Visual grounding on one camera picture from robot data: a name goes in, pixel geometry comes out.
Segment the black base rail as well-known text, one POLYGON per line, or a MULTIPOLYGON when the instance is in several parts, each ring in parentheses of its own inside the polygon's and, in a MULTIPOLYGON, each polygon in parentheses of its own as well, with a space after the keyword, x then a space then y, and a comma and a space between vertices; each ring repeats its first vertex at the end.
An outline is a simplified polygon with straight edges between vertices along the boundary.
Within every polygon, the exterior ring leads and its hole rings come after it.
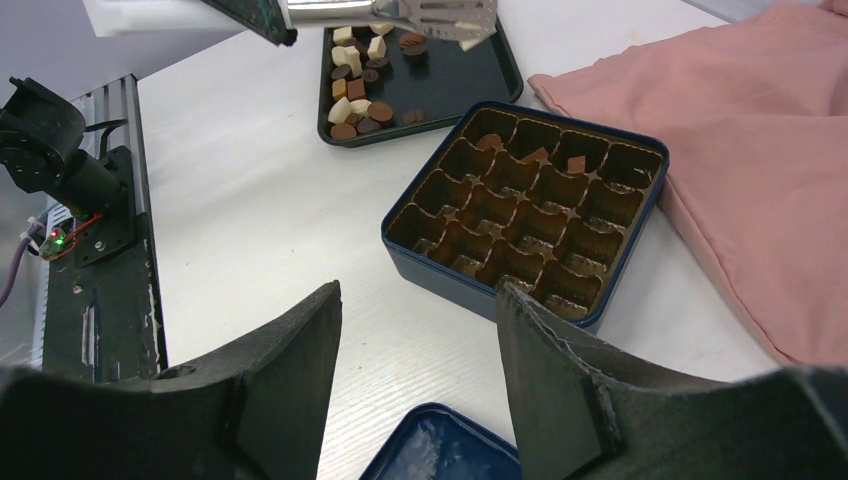
POLYGON ((86 383, 168 367, 146 175, 125 146, 105 165, 125 195, 50 264, 39 355, 42 371, 86 383))

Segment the blue box lid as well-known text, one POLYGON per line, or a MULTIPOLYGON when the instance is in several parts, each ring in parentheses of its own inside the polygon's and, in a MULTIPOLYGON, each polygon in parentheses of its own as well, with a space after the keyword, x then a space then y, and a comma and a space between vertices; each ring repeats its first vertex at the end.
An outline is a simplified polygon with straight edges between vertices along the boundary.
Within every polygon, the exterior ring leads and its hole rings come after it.
POLYGON ((363 479, 520 479, 517 449, 440 403, 410 410, 361 474, 363 479))

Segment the blue chocolate box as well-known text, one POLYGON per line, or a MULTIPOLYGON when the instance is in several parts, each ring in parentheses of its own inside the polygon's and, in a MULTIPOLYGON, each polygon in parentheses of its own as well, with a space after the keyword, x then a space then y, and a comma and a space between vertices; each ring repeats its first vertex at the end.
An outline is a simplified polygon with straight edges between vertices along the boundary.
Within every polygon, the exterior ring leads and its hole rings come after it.
POLYGON ((381 238, 404 279, 486 319, 511 283, 596 332, 669 163, 645 135, 482 102, 384 217, 381 238))

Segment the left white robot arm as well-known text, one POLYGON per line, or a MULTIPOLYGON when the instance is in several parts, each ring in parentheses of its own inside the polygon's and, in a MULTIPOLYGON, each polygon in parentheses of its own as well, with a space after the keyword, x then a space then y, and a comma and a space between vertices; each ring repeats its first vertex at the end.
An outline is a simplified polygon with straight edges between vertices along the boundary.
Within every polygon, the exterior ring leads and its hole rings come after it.
MULTIPOLYGON (((297 37, 292 1, 88 1, 86 11, 99 36, 158 31, 249 30, 275 45, 297 37)), ((102 210, 120 188, 103 168, 84 188, 62 184, 69 161, 78 156, 83 116, 66 100, 31 78, 12 77, 14 91, 1 110, 1 163, 16 185, 45 191, 85 213, 102 210)))

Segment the pink cloth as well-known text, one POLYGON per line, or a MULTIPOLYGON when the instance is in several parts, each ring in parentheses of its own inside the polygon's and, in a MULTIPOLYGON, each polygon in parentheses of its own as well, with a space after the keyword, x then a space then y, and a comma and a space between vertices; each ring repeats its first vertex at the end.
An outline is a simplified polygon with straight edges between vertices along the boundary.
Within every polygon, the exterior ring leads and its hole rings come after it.
POLYGON ((846 364, 845 2, 779 1, 529 83, 662 141, 660 209, 746 329, 784 364, 846 364))

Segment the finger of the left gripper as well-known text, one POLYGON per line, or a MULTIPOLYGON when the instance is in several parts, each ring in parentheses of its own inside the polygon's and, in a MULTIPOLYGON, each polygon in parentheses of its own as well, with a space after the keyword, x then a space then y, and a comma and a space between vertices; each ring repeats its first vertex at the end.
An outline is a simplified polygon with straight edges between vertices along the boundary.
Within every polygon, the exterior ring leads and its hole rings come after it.
POLYGON ((202 3, 275 46, 290 47, 297 41, 298 31, 287 23, 277 0, 202 0, 202 3))

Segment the silver metal tongs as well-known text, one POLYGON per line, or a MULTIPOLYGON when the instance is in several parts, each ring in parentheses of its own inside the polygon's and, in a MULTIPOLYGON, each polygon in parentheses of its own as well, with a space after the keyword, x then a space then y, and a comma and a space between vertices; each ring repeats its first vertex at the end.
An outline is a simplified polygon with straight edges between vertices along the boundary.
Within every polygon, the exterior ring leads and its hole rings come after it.
POLYGON ((376 23, 448 41, 486 38, 496 32, 496 1, 342 0, 281 1, 293 27, 342 27, 376 23))

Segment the black chocolate tray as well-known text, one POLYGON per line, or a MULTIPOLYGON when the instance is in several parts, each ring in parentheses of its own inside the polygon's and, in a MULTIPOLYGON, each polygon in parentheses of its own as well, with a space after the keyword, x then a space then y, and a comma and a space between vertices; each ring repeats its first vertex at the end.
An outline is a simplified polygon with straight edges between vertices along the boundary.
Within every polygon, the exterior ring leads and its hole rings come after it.
POLYGON ((428 39, 417 60, 408 59, 399 47, 402 29, 386 35, 389 66, 380 72, 379 86, 368 97, 392 107, 394 124, 349 140, 330 134, 328 114, 335 104, 331 94, 332 28, 323 31, 317 132, 332 146, 356 148, 407 137, 456 124, 466 111, 482 101, 514 103, 523 93, 520 73, 506 32, 497 32, 464 51, 451 41, 428 39))

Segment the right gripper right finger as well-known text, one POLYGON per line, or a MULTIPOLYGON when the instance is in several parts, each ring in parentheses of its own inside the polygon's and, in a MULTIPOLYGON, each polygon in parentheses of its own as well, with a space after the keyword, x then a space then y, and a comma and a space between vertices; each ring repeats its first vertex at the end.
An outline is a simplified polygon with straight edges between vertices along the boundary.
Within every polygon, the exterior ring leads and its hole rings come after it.
POLYGON ((627 353, 514 285, 496 323, 527 479, 843 479, 847 371, 784 367, 738 382, 627 353))

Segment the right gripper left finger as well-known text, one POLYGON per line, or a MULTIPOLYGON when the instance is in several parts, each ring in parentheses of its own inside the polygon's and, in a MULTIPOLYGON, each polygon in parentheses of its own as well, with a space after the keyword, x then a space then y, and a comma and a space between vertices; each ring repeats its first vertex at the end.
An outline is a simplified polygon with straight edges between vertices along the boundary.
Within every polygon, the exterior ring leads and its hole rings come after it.
POLYGON ((313 479, 342 327, 338 281, 152 379, 1 371, 5 479, 313 479))

